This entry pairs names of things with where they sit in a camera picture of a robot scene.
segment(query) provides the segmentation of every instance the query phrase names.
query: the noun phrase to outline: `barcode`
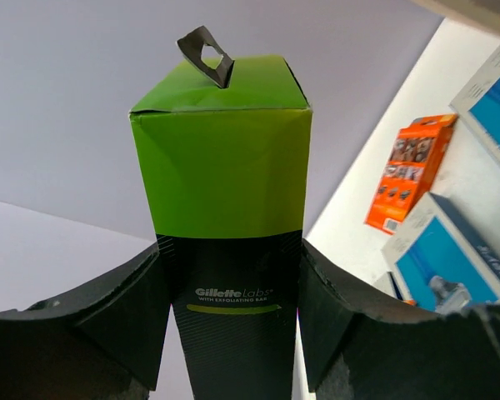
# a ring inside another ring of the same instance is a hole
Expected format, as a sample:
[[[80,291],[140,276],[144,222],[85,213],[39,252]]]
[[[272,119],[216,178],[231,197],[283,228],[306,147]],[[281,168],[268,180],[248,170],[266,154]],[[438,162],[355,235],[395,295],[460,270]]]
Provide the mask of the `barcode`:
[[[387,218],[385,220],[385,225],[384,227],[388,230],[388,231],[392,231],[392,232],[395,232],[398,228],[398,221],[395,221],[394,219],[391,219],[391,218]]]

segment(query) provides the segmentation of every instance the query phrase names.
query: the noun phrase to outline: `green and black box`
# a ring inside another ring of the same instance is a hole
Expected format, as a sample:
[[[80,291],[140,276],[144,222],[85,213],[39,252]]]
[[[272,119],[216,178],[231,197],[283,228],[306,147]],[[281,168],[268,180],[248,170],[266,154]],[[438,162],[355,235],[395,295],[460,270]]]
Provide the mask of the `green and black box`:
[[[312,110],[282,57],[178,45],[130,119],[194,397],[289,399]]]

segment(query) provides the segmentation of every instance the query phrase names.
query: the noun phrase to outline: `hang tab hole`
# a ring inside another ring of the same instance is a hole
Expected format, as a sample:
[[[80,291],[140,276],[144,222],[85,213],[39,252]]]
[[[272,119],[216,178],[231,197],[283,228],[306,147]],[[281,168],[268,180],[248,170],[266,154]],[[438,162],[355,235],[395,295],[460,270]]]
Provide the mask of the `hang tab hole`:
[[[208,67],[217,69],[218,64],[222,61],[223,56],[215,50],[214,47],[204,45],[202,48],[202,60],[207,64]]]

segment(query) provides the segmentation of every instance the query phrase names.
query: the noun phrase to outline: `green stripe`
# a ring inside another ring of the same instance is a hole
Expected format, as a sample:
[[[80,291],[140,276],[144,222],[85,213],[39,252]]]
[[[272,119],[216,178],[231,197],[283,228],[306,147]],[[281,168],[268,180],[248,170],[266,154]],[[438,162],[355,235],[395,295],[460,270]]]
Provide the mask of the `green stripe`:
[[[281,309],[281,307],[278,304],[273,304],[272,306],[264,306],[264,307],[245,307],[245,308],[208,307],[208,306],[198,306],[196,304],[187,305],[187,310],[189,311],[195,311],[197,313],[223,314],[223,315],[264,314],[264,313],[271,313],[279,309]]]

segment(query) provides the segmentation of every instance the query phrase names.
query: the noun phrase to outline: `black hang tab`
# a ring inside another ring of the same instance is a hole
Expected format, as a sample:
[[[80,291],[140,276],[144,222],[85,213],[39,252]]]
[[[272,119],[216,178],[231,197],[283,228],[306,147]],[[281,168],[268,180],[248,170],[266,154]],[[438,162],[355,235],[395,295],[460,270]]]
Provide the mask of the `black hang tab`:
[[[183,56],[202,74],[215,82],[221,89],[229,85],[233,60],[221,49],[213,35],[204,26],[197,27],[194,31],[177,41],[177,46]],[[204,46],[211,46],[222,56],[216,68],[211,68],[202,60]]]

